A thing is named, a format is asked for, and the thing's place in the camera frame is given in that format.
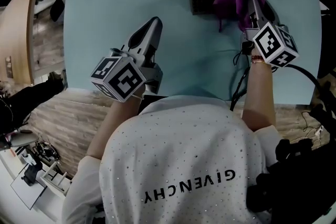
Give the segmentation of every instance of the floor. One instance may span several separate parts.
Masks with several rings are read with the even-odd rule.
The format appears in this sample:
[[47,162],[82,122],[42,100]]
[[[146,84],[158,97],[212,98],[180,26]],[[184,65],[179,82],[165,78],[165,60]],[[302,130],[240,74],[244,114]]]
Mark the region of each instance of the floor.
[[[63,25],[53,23],[48,10],[39,14],[34,23],[34,60],[37,66],[44,66],[59,61],[64,56]],[[3,85],[8,92],[14,93],[23,85]],[[336,80],[332,78],[332,88],[336,89]],[[317,103],[316,94],[312,103]],[[61,156],[61,169],[73,176],[78,162],[104,119],[112,101],[100,92],[80,89],[67,89],[32,112],[27,129],[35,131],[40,137],[53,144]],[[235,113],[241,115],[243,104],[236,105]],[[314,147],[329,141],[327,131],[322,132],[321,141],[314,136],[319,122],[304,113],[308,126],[301,115],[310,111],[309,106],[276,105],[277,129],[280,134],[291,141],[301,137],[313,137]]]

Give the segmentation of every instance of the light blue table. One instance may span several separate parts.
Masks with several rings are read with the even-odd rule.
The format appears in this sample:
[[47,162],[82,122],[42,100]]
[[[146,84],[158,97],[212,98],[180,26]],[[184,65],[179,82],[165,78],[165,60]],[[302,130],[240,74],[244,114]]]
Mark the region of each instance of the light blue table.
[[[299,65],[317,75],[321,51],[319,0],[269,0],[288,25],[299,49]],[[155,61],[163,70],[160,95],[204,89],[228,100],[245,69],[232,59],[240,49],[235,22],[222,33],[213,16],[193,16],[188,0],[66,0],[64,47],[70,87],[95,90],[89,76],[109,48],[120,48],[153,16],[163,22]],[[309,104],[314,85],[302,74],[283,68],[274,74],[276,103]]]

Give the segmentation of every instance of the purple cloth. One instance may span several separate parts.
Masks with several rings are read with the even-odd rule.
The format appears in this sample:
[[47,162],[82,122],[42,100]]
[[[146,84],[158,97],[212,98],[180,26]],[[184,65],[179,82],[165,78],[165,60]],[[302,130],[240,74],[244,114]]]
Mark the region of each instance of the purple cloth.
[[[222,19],[238,19],[239,29],[244,31],[252,27],[247,13],[248,0],[215,0],[213,7],[219,19],[219,32],[222,31]],[[265,0],[258,0],[261,8],[264,7]]]

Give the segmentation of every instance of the bracelet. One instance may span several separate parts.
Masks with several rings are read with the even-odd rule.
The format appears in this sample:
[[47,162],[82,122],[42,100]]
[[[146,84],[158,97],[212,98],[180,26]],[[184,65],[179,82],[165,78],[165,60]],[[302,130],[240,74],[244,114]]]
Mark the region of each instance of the bracelet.
[[143,100],[143,97],[137,96],[137,95],[135,95],[135,94],[132,94],[132,96],[135,97],[135,98],[138,98],[138,99],[140,99],[140,100]]
[[259,63],[259,62],[268,65],[268,63],[265,62],[265,60],[263,59],[262,56],[260,56],[260,55],[252,55],[251,56],[251,63]]

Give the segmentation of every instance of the wooden panel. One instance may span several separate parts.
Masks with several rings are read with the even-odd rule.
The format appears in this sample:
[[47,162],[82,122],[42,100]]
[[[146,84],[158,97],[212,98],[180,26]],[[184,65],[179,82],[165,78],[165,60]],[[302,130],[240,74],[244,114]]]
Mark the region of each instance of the wooden panel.
[[8,81],[5,57],[11,56],[14,81],[33,83],[30,44],[35,0],[12,0],[0,16],[0,80]]

